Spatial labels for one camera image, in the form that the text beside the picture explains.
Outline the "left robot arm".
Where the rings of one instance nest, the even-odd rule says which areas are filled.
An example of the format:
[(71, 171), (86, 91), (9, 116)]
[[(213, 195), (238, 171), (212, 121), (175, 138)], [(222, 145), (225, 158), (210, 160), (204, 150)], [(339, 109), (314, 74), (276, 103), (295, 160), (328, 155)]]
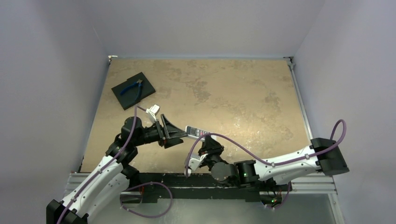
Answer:
[(164, 115), (161, 121), (143, 127), (137, 116), (125, 120), (105, 156), (89, 176), (62, 200), (52, 200), (46, 207), (48, 224), (89, 224), (122, 191), (142, 187), (140, 172), (130, 166), (138, 154), (138, 146), (158, 142), (169, 148), (183, 142), (187, 133), (170, 123)]

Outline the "white remote control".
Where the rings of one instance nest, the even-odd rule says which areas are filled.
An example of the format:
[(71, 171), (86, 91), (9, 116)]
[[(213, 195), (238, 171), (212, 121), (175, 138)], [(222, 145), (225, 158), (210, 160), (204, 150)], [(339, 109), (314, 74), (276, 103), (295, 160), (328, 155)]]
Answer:
[(197, 140), (200, 136), (208, 134), (208, 131), (192, 127), (192, 126), (186, 126), (185, 127), (185, 132), (187, 133), (187, 137), (193, 140)]

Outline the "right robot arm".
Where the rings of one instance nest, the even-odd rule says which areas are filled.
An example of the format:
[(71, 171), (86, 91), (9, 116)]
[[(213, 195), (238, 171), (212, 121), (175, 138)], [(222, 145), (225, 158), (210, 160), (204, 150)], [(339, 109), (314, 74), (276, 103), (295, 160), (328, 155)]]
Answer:
[(338, 143), (331, 139), (314, 138), (310, 145), (293, 153), (234, 163), (221, 158), (223, 151), (223, 145), (206, 137), (198, 154), (190, 156), (188, 172), (208, 167), (213, 179), (222, 186), (252, 188), (262, 182), (269, 190), (311, 173), (334, 176), (349, 172)]

